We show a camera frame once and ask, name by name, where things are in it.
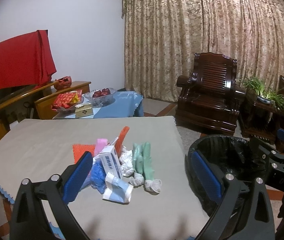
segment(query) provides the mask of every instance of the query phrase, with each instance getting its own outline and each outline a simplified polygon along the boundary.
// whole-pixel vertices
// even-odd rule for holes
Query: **orange mesh cloth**
[[[86,151],[90,152],[93,157],[95,145],[85,145],[85,144],[74,144],[73,145],[73,156],[74,156],[74,163],[77,163],[78,160],[82,157],[83,153]]]
[[[126,136],[126,134],[128,133],[128,131],[130,130],[130,127],[125,126],[122,131],[120,132],[119,138],[115,143],[115,150],[116,150],[116,154],[118,155],[118,157],[120,157],[120,152],[121,152],[121,148],[122,148],[122,143],[124,141],[124,138]]]

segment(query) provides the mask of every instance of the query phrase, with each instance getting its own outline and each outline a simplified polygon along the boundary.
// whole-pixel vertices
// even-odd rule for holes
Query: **white box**
[[[122,179],[123,173],[121,165],[114,146],[105,146],[99,154],[105,173],[113,174],[115,177]]]

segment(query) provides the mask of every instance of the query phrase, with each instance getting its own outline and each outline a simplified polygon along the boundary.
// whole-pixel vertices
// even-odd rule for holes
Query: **floral patterned curtain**
[[[127,0],[125,87],[176,101],[194,53],[238,60],[237,78],[277,88],[284,75],[284,0]]]

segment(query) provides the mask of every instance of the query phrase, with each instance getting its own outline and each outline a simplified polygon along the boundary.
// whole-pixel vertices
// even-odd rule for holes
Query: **yellow tissue box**
[[[93,108],[91,103],[84,103],[75,107],[75,118],[93,115]]]

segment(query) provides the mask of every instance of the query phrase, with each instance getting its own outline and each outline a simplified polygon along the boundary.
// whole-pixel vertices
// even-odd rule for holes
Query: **metal screw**
[[[58,174],[54,174],[54,175],[52,175],[51,180],[57,181],[59,178],[60,178],[60,176]]]
[[[27,185],[29,184],[30,180],[29,179],[23,179],[22,184]]]
[[[263,179],[261,179],[261,178],[256,178],[256,181],[257,181],[258,184],[262,184],[263,183]]]
[[[234,176],[232,174],[230,174],[230,173],[226,174],[225,177],[228,180],[233,180],[234,179]]]

